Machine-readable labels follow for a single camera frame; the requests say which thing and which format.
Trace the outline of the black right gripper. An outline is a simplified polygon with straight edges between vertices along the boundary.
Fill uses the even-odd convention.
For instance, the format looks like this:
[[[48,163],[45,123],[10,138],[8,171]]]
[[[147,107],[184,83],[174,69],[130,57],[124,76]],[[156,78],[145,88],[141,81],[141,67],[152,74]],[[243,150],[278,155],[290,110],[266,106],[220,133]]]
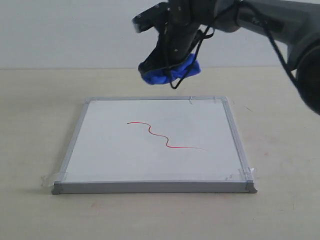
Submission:
[[[184,63],[204,36],[200,25],[211,26],[216,0],[169,0],[150,8],[168,8],[168,20],[158,32],[155,48],[139,64],[140,74],[154,70],[171,70]]]

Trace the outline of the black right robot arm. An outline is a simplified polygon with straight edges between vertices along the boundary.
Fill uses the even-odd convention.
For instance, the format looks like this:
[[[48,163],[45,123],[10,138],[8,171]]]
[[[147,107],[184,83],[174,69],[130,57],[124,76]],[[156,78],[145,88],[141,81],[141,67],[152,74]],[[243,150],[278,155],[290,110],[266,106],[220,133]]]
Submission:
[[[268,38],[302,101],[320,111],[320,6],[285,0],[169,0],[132,20],[136,32],[154,28],[155,48],[138,71],[150,85],[181,82],[200,71],[197,55],[211,34],[244,28]]]

